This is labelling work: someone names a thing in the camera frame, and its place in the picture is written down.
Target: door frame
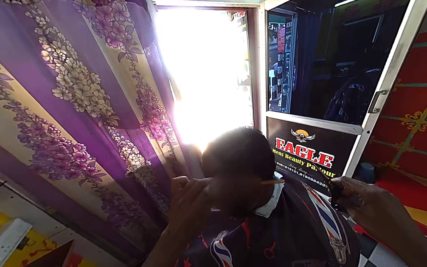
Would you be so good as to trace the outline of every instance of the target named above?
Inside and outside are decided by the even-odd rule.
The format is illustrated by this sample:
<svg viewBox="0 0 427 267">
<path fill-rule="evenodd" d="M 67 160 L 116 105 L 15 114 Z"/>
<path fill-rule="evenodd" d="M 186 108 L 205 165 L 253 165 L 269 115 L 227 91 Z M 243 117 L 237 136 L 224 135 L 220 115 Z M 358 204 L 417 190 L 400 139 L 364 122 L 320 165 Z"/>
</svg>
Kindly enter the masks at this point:
<svg viewBox="0 0 427 267">
<path fill-rule="evenodd" d="M 412 46 L 413 40 L 418 33 L 419 26 L 424 19 L 427 11 L 427 0 L 410 0 L 403 21 L 400 24 L 398 33 L 395 37 L 391 47 L 388 59 L 383 68 L 383 72 L 375 88 L 374 98 L 369 105 L 369 111 L 365 114 L 362 125 L 344 124 L 338 122 L 331 122 L 322 119 L 315 119 L 310 117 L 303 117 L 292 115 L 288 113 L 280 113 L 268 110 L 267 102 L 267 77 L 268 77 L 268 38 L 267 26 L 268 16 L 267 11 L 276 8 L 277 6 L 286 3 L 288 0 L 266 0 L 260 3 L 258 8 L 258 61 L 259 61 L 259 99 L 257 106 L 254 109 L 258 110 L 260 129 L 266 136 L 268 136 L 267 117 L 276 118 L 283 121 L 300 123 L 339 131 L 342 133 L 349 133 L 357 135 L 352 152 L 345 166 L 342 175 L 352 177 L 355 168 L 357 167 L 362 153 L 369 142 L 371 132 L 380 116 L 383 105 L 395 84 L 396 77 L 405 61 L 406 55 Z"/>
</svg>

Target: glass door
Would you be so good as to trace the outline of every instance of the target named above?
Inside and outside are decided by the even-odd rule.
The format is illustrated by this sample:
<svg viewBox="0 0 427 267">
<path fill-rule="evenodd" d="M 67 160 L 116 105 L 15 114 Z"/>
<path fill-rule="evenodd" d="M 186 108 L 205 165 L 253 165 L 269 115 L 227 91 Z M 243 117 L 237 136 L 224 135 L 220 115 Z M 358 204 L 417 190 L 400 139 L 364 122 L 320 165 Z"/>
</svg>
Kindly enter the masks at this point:
<svg viewBox="0 0 427 267">
<path fill-rule="evenodd" d="M 427 0 L 264 2 L 266 117 L 277 170 L 328 194 L 352 176 Z"/>
</svg>

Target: eagle emblem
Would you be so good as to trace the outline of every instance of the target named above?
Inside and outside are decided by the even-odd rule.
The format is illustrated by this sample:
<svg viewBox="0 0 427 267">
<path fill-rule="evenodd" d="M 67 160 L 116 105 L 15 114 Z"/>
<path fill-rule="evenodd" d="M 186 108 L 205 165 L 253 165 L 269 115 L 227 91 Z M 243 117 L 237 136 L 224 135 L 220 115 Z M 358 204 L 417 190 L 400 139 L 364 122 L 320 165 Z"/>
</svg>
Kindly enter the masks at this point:
<svg viewBox="0 0 427 267">
<path fill-rule="evenodd" d="M 294 137 L 296 137 L 296 140 L 301 143 L 305 143 L 308 140 L 313 140 L 314 138 L 316 138 L 315 134 L 309 135 L 305 130 L 294 131 L 293 129 L 291 129 L 291 134 L 294 135 Z"/>
</svg>

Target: white shelf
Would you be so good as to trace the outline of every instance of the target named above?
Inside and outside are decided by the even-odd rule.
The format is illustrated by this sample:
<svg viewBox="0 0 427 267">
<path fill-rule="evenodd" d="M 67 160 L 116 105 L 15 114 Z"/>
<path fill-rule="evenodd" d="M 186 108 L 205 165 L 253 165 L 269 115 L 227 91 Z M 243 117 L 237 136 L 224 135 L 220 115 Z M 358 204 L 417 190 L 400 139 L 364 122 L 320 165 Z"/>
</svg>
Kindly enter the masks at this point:
<svg viewBox="0 0 427 267">
<path fill-rule="evenodd" d="M 16 218 L 0 228 L 0 267 L 8 260 L 32 225 Z"/>
</svg>

